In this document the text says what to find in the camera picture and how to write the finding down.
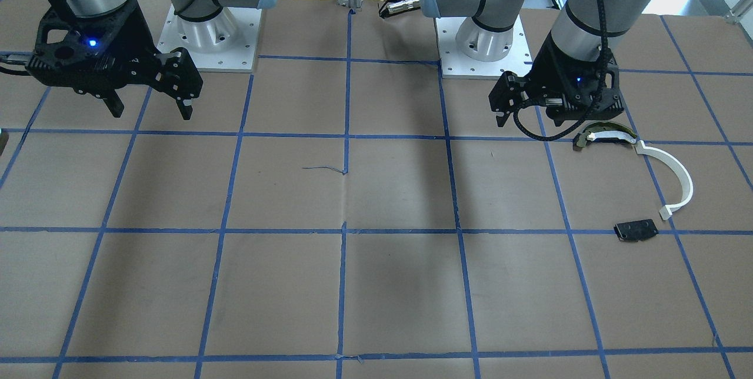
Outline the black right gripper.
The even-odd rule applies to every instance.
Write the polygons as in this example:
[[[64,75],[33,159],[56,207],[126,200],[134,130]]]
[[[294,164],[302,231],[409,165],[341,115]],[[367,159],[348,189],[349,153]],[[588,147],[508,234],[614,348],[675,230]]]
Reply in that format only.
[[[50,87],[101,95],[111,115],[120,118],[124,103],[115,90],[128,84],[153,84],[173,98],[181,117],[192,117],[192,102],[204,86],[190,52],[178,47],[160,54],[138,0],[107,14],[82,17],[68,0],[48,0],[26,70]]]

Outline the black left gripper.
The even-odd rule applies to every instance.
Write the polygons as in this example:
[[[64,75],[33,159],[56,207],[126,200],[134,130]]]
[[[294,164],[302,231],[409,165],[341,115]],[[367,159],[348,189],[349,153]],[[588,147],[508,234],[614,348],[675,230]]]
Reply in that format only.
[[[609,121],[624,113],[618,64],[611,50],[608,55],[607,84],[600,102],[585,117],[587,121]],[[530,73],[520,77],[514,72],[504,72],[489,93],[491,111],[497,114],[497,126],[504,127],[517,112],[532,105],[546,107],[546,115],[553,121],[578,121],[597,94],[598,73],[597,62],[570,57],[557,47],[552,35],[548,35]]]

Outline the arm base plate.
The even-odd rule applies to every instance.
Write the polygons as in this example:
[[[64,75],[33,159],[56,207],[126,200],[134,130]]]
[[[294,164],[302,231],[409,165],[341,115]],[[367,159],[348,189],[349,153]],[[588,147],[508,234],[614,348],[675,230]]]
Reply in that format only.
[[[204,22],[189,22],[170,7],[158,39],[158,49],[188,50],[201,72],[253,73],[263,9],[224,7]]]
[[[470,18],[435,19],[444,78],[498,79],[505,71],[529,73],[533,60],[520,17],[513,28],[492,32]]]

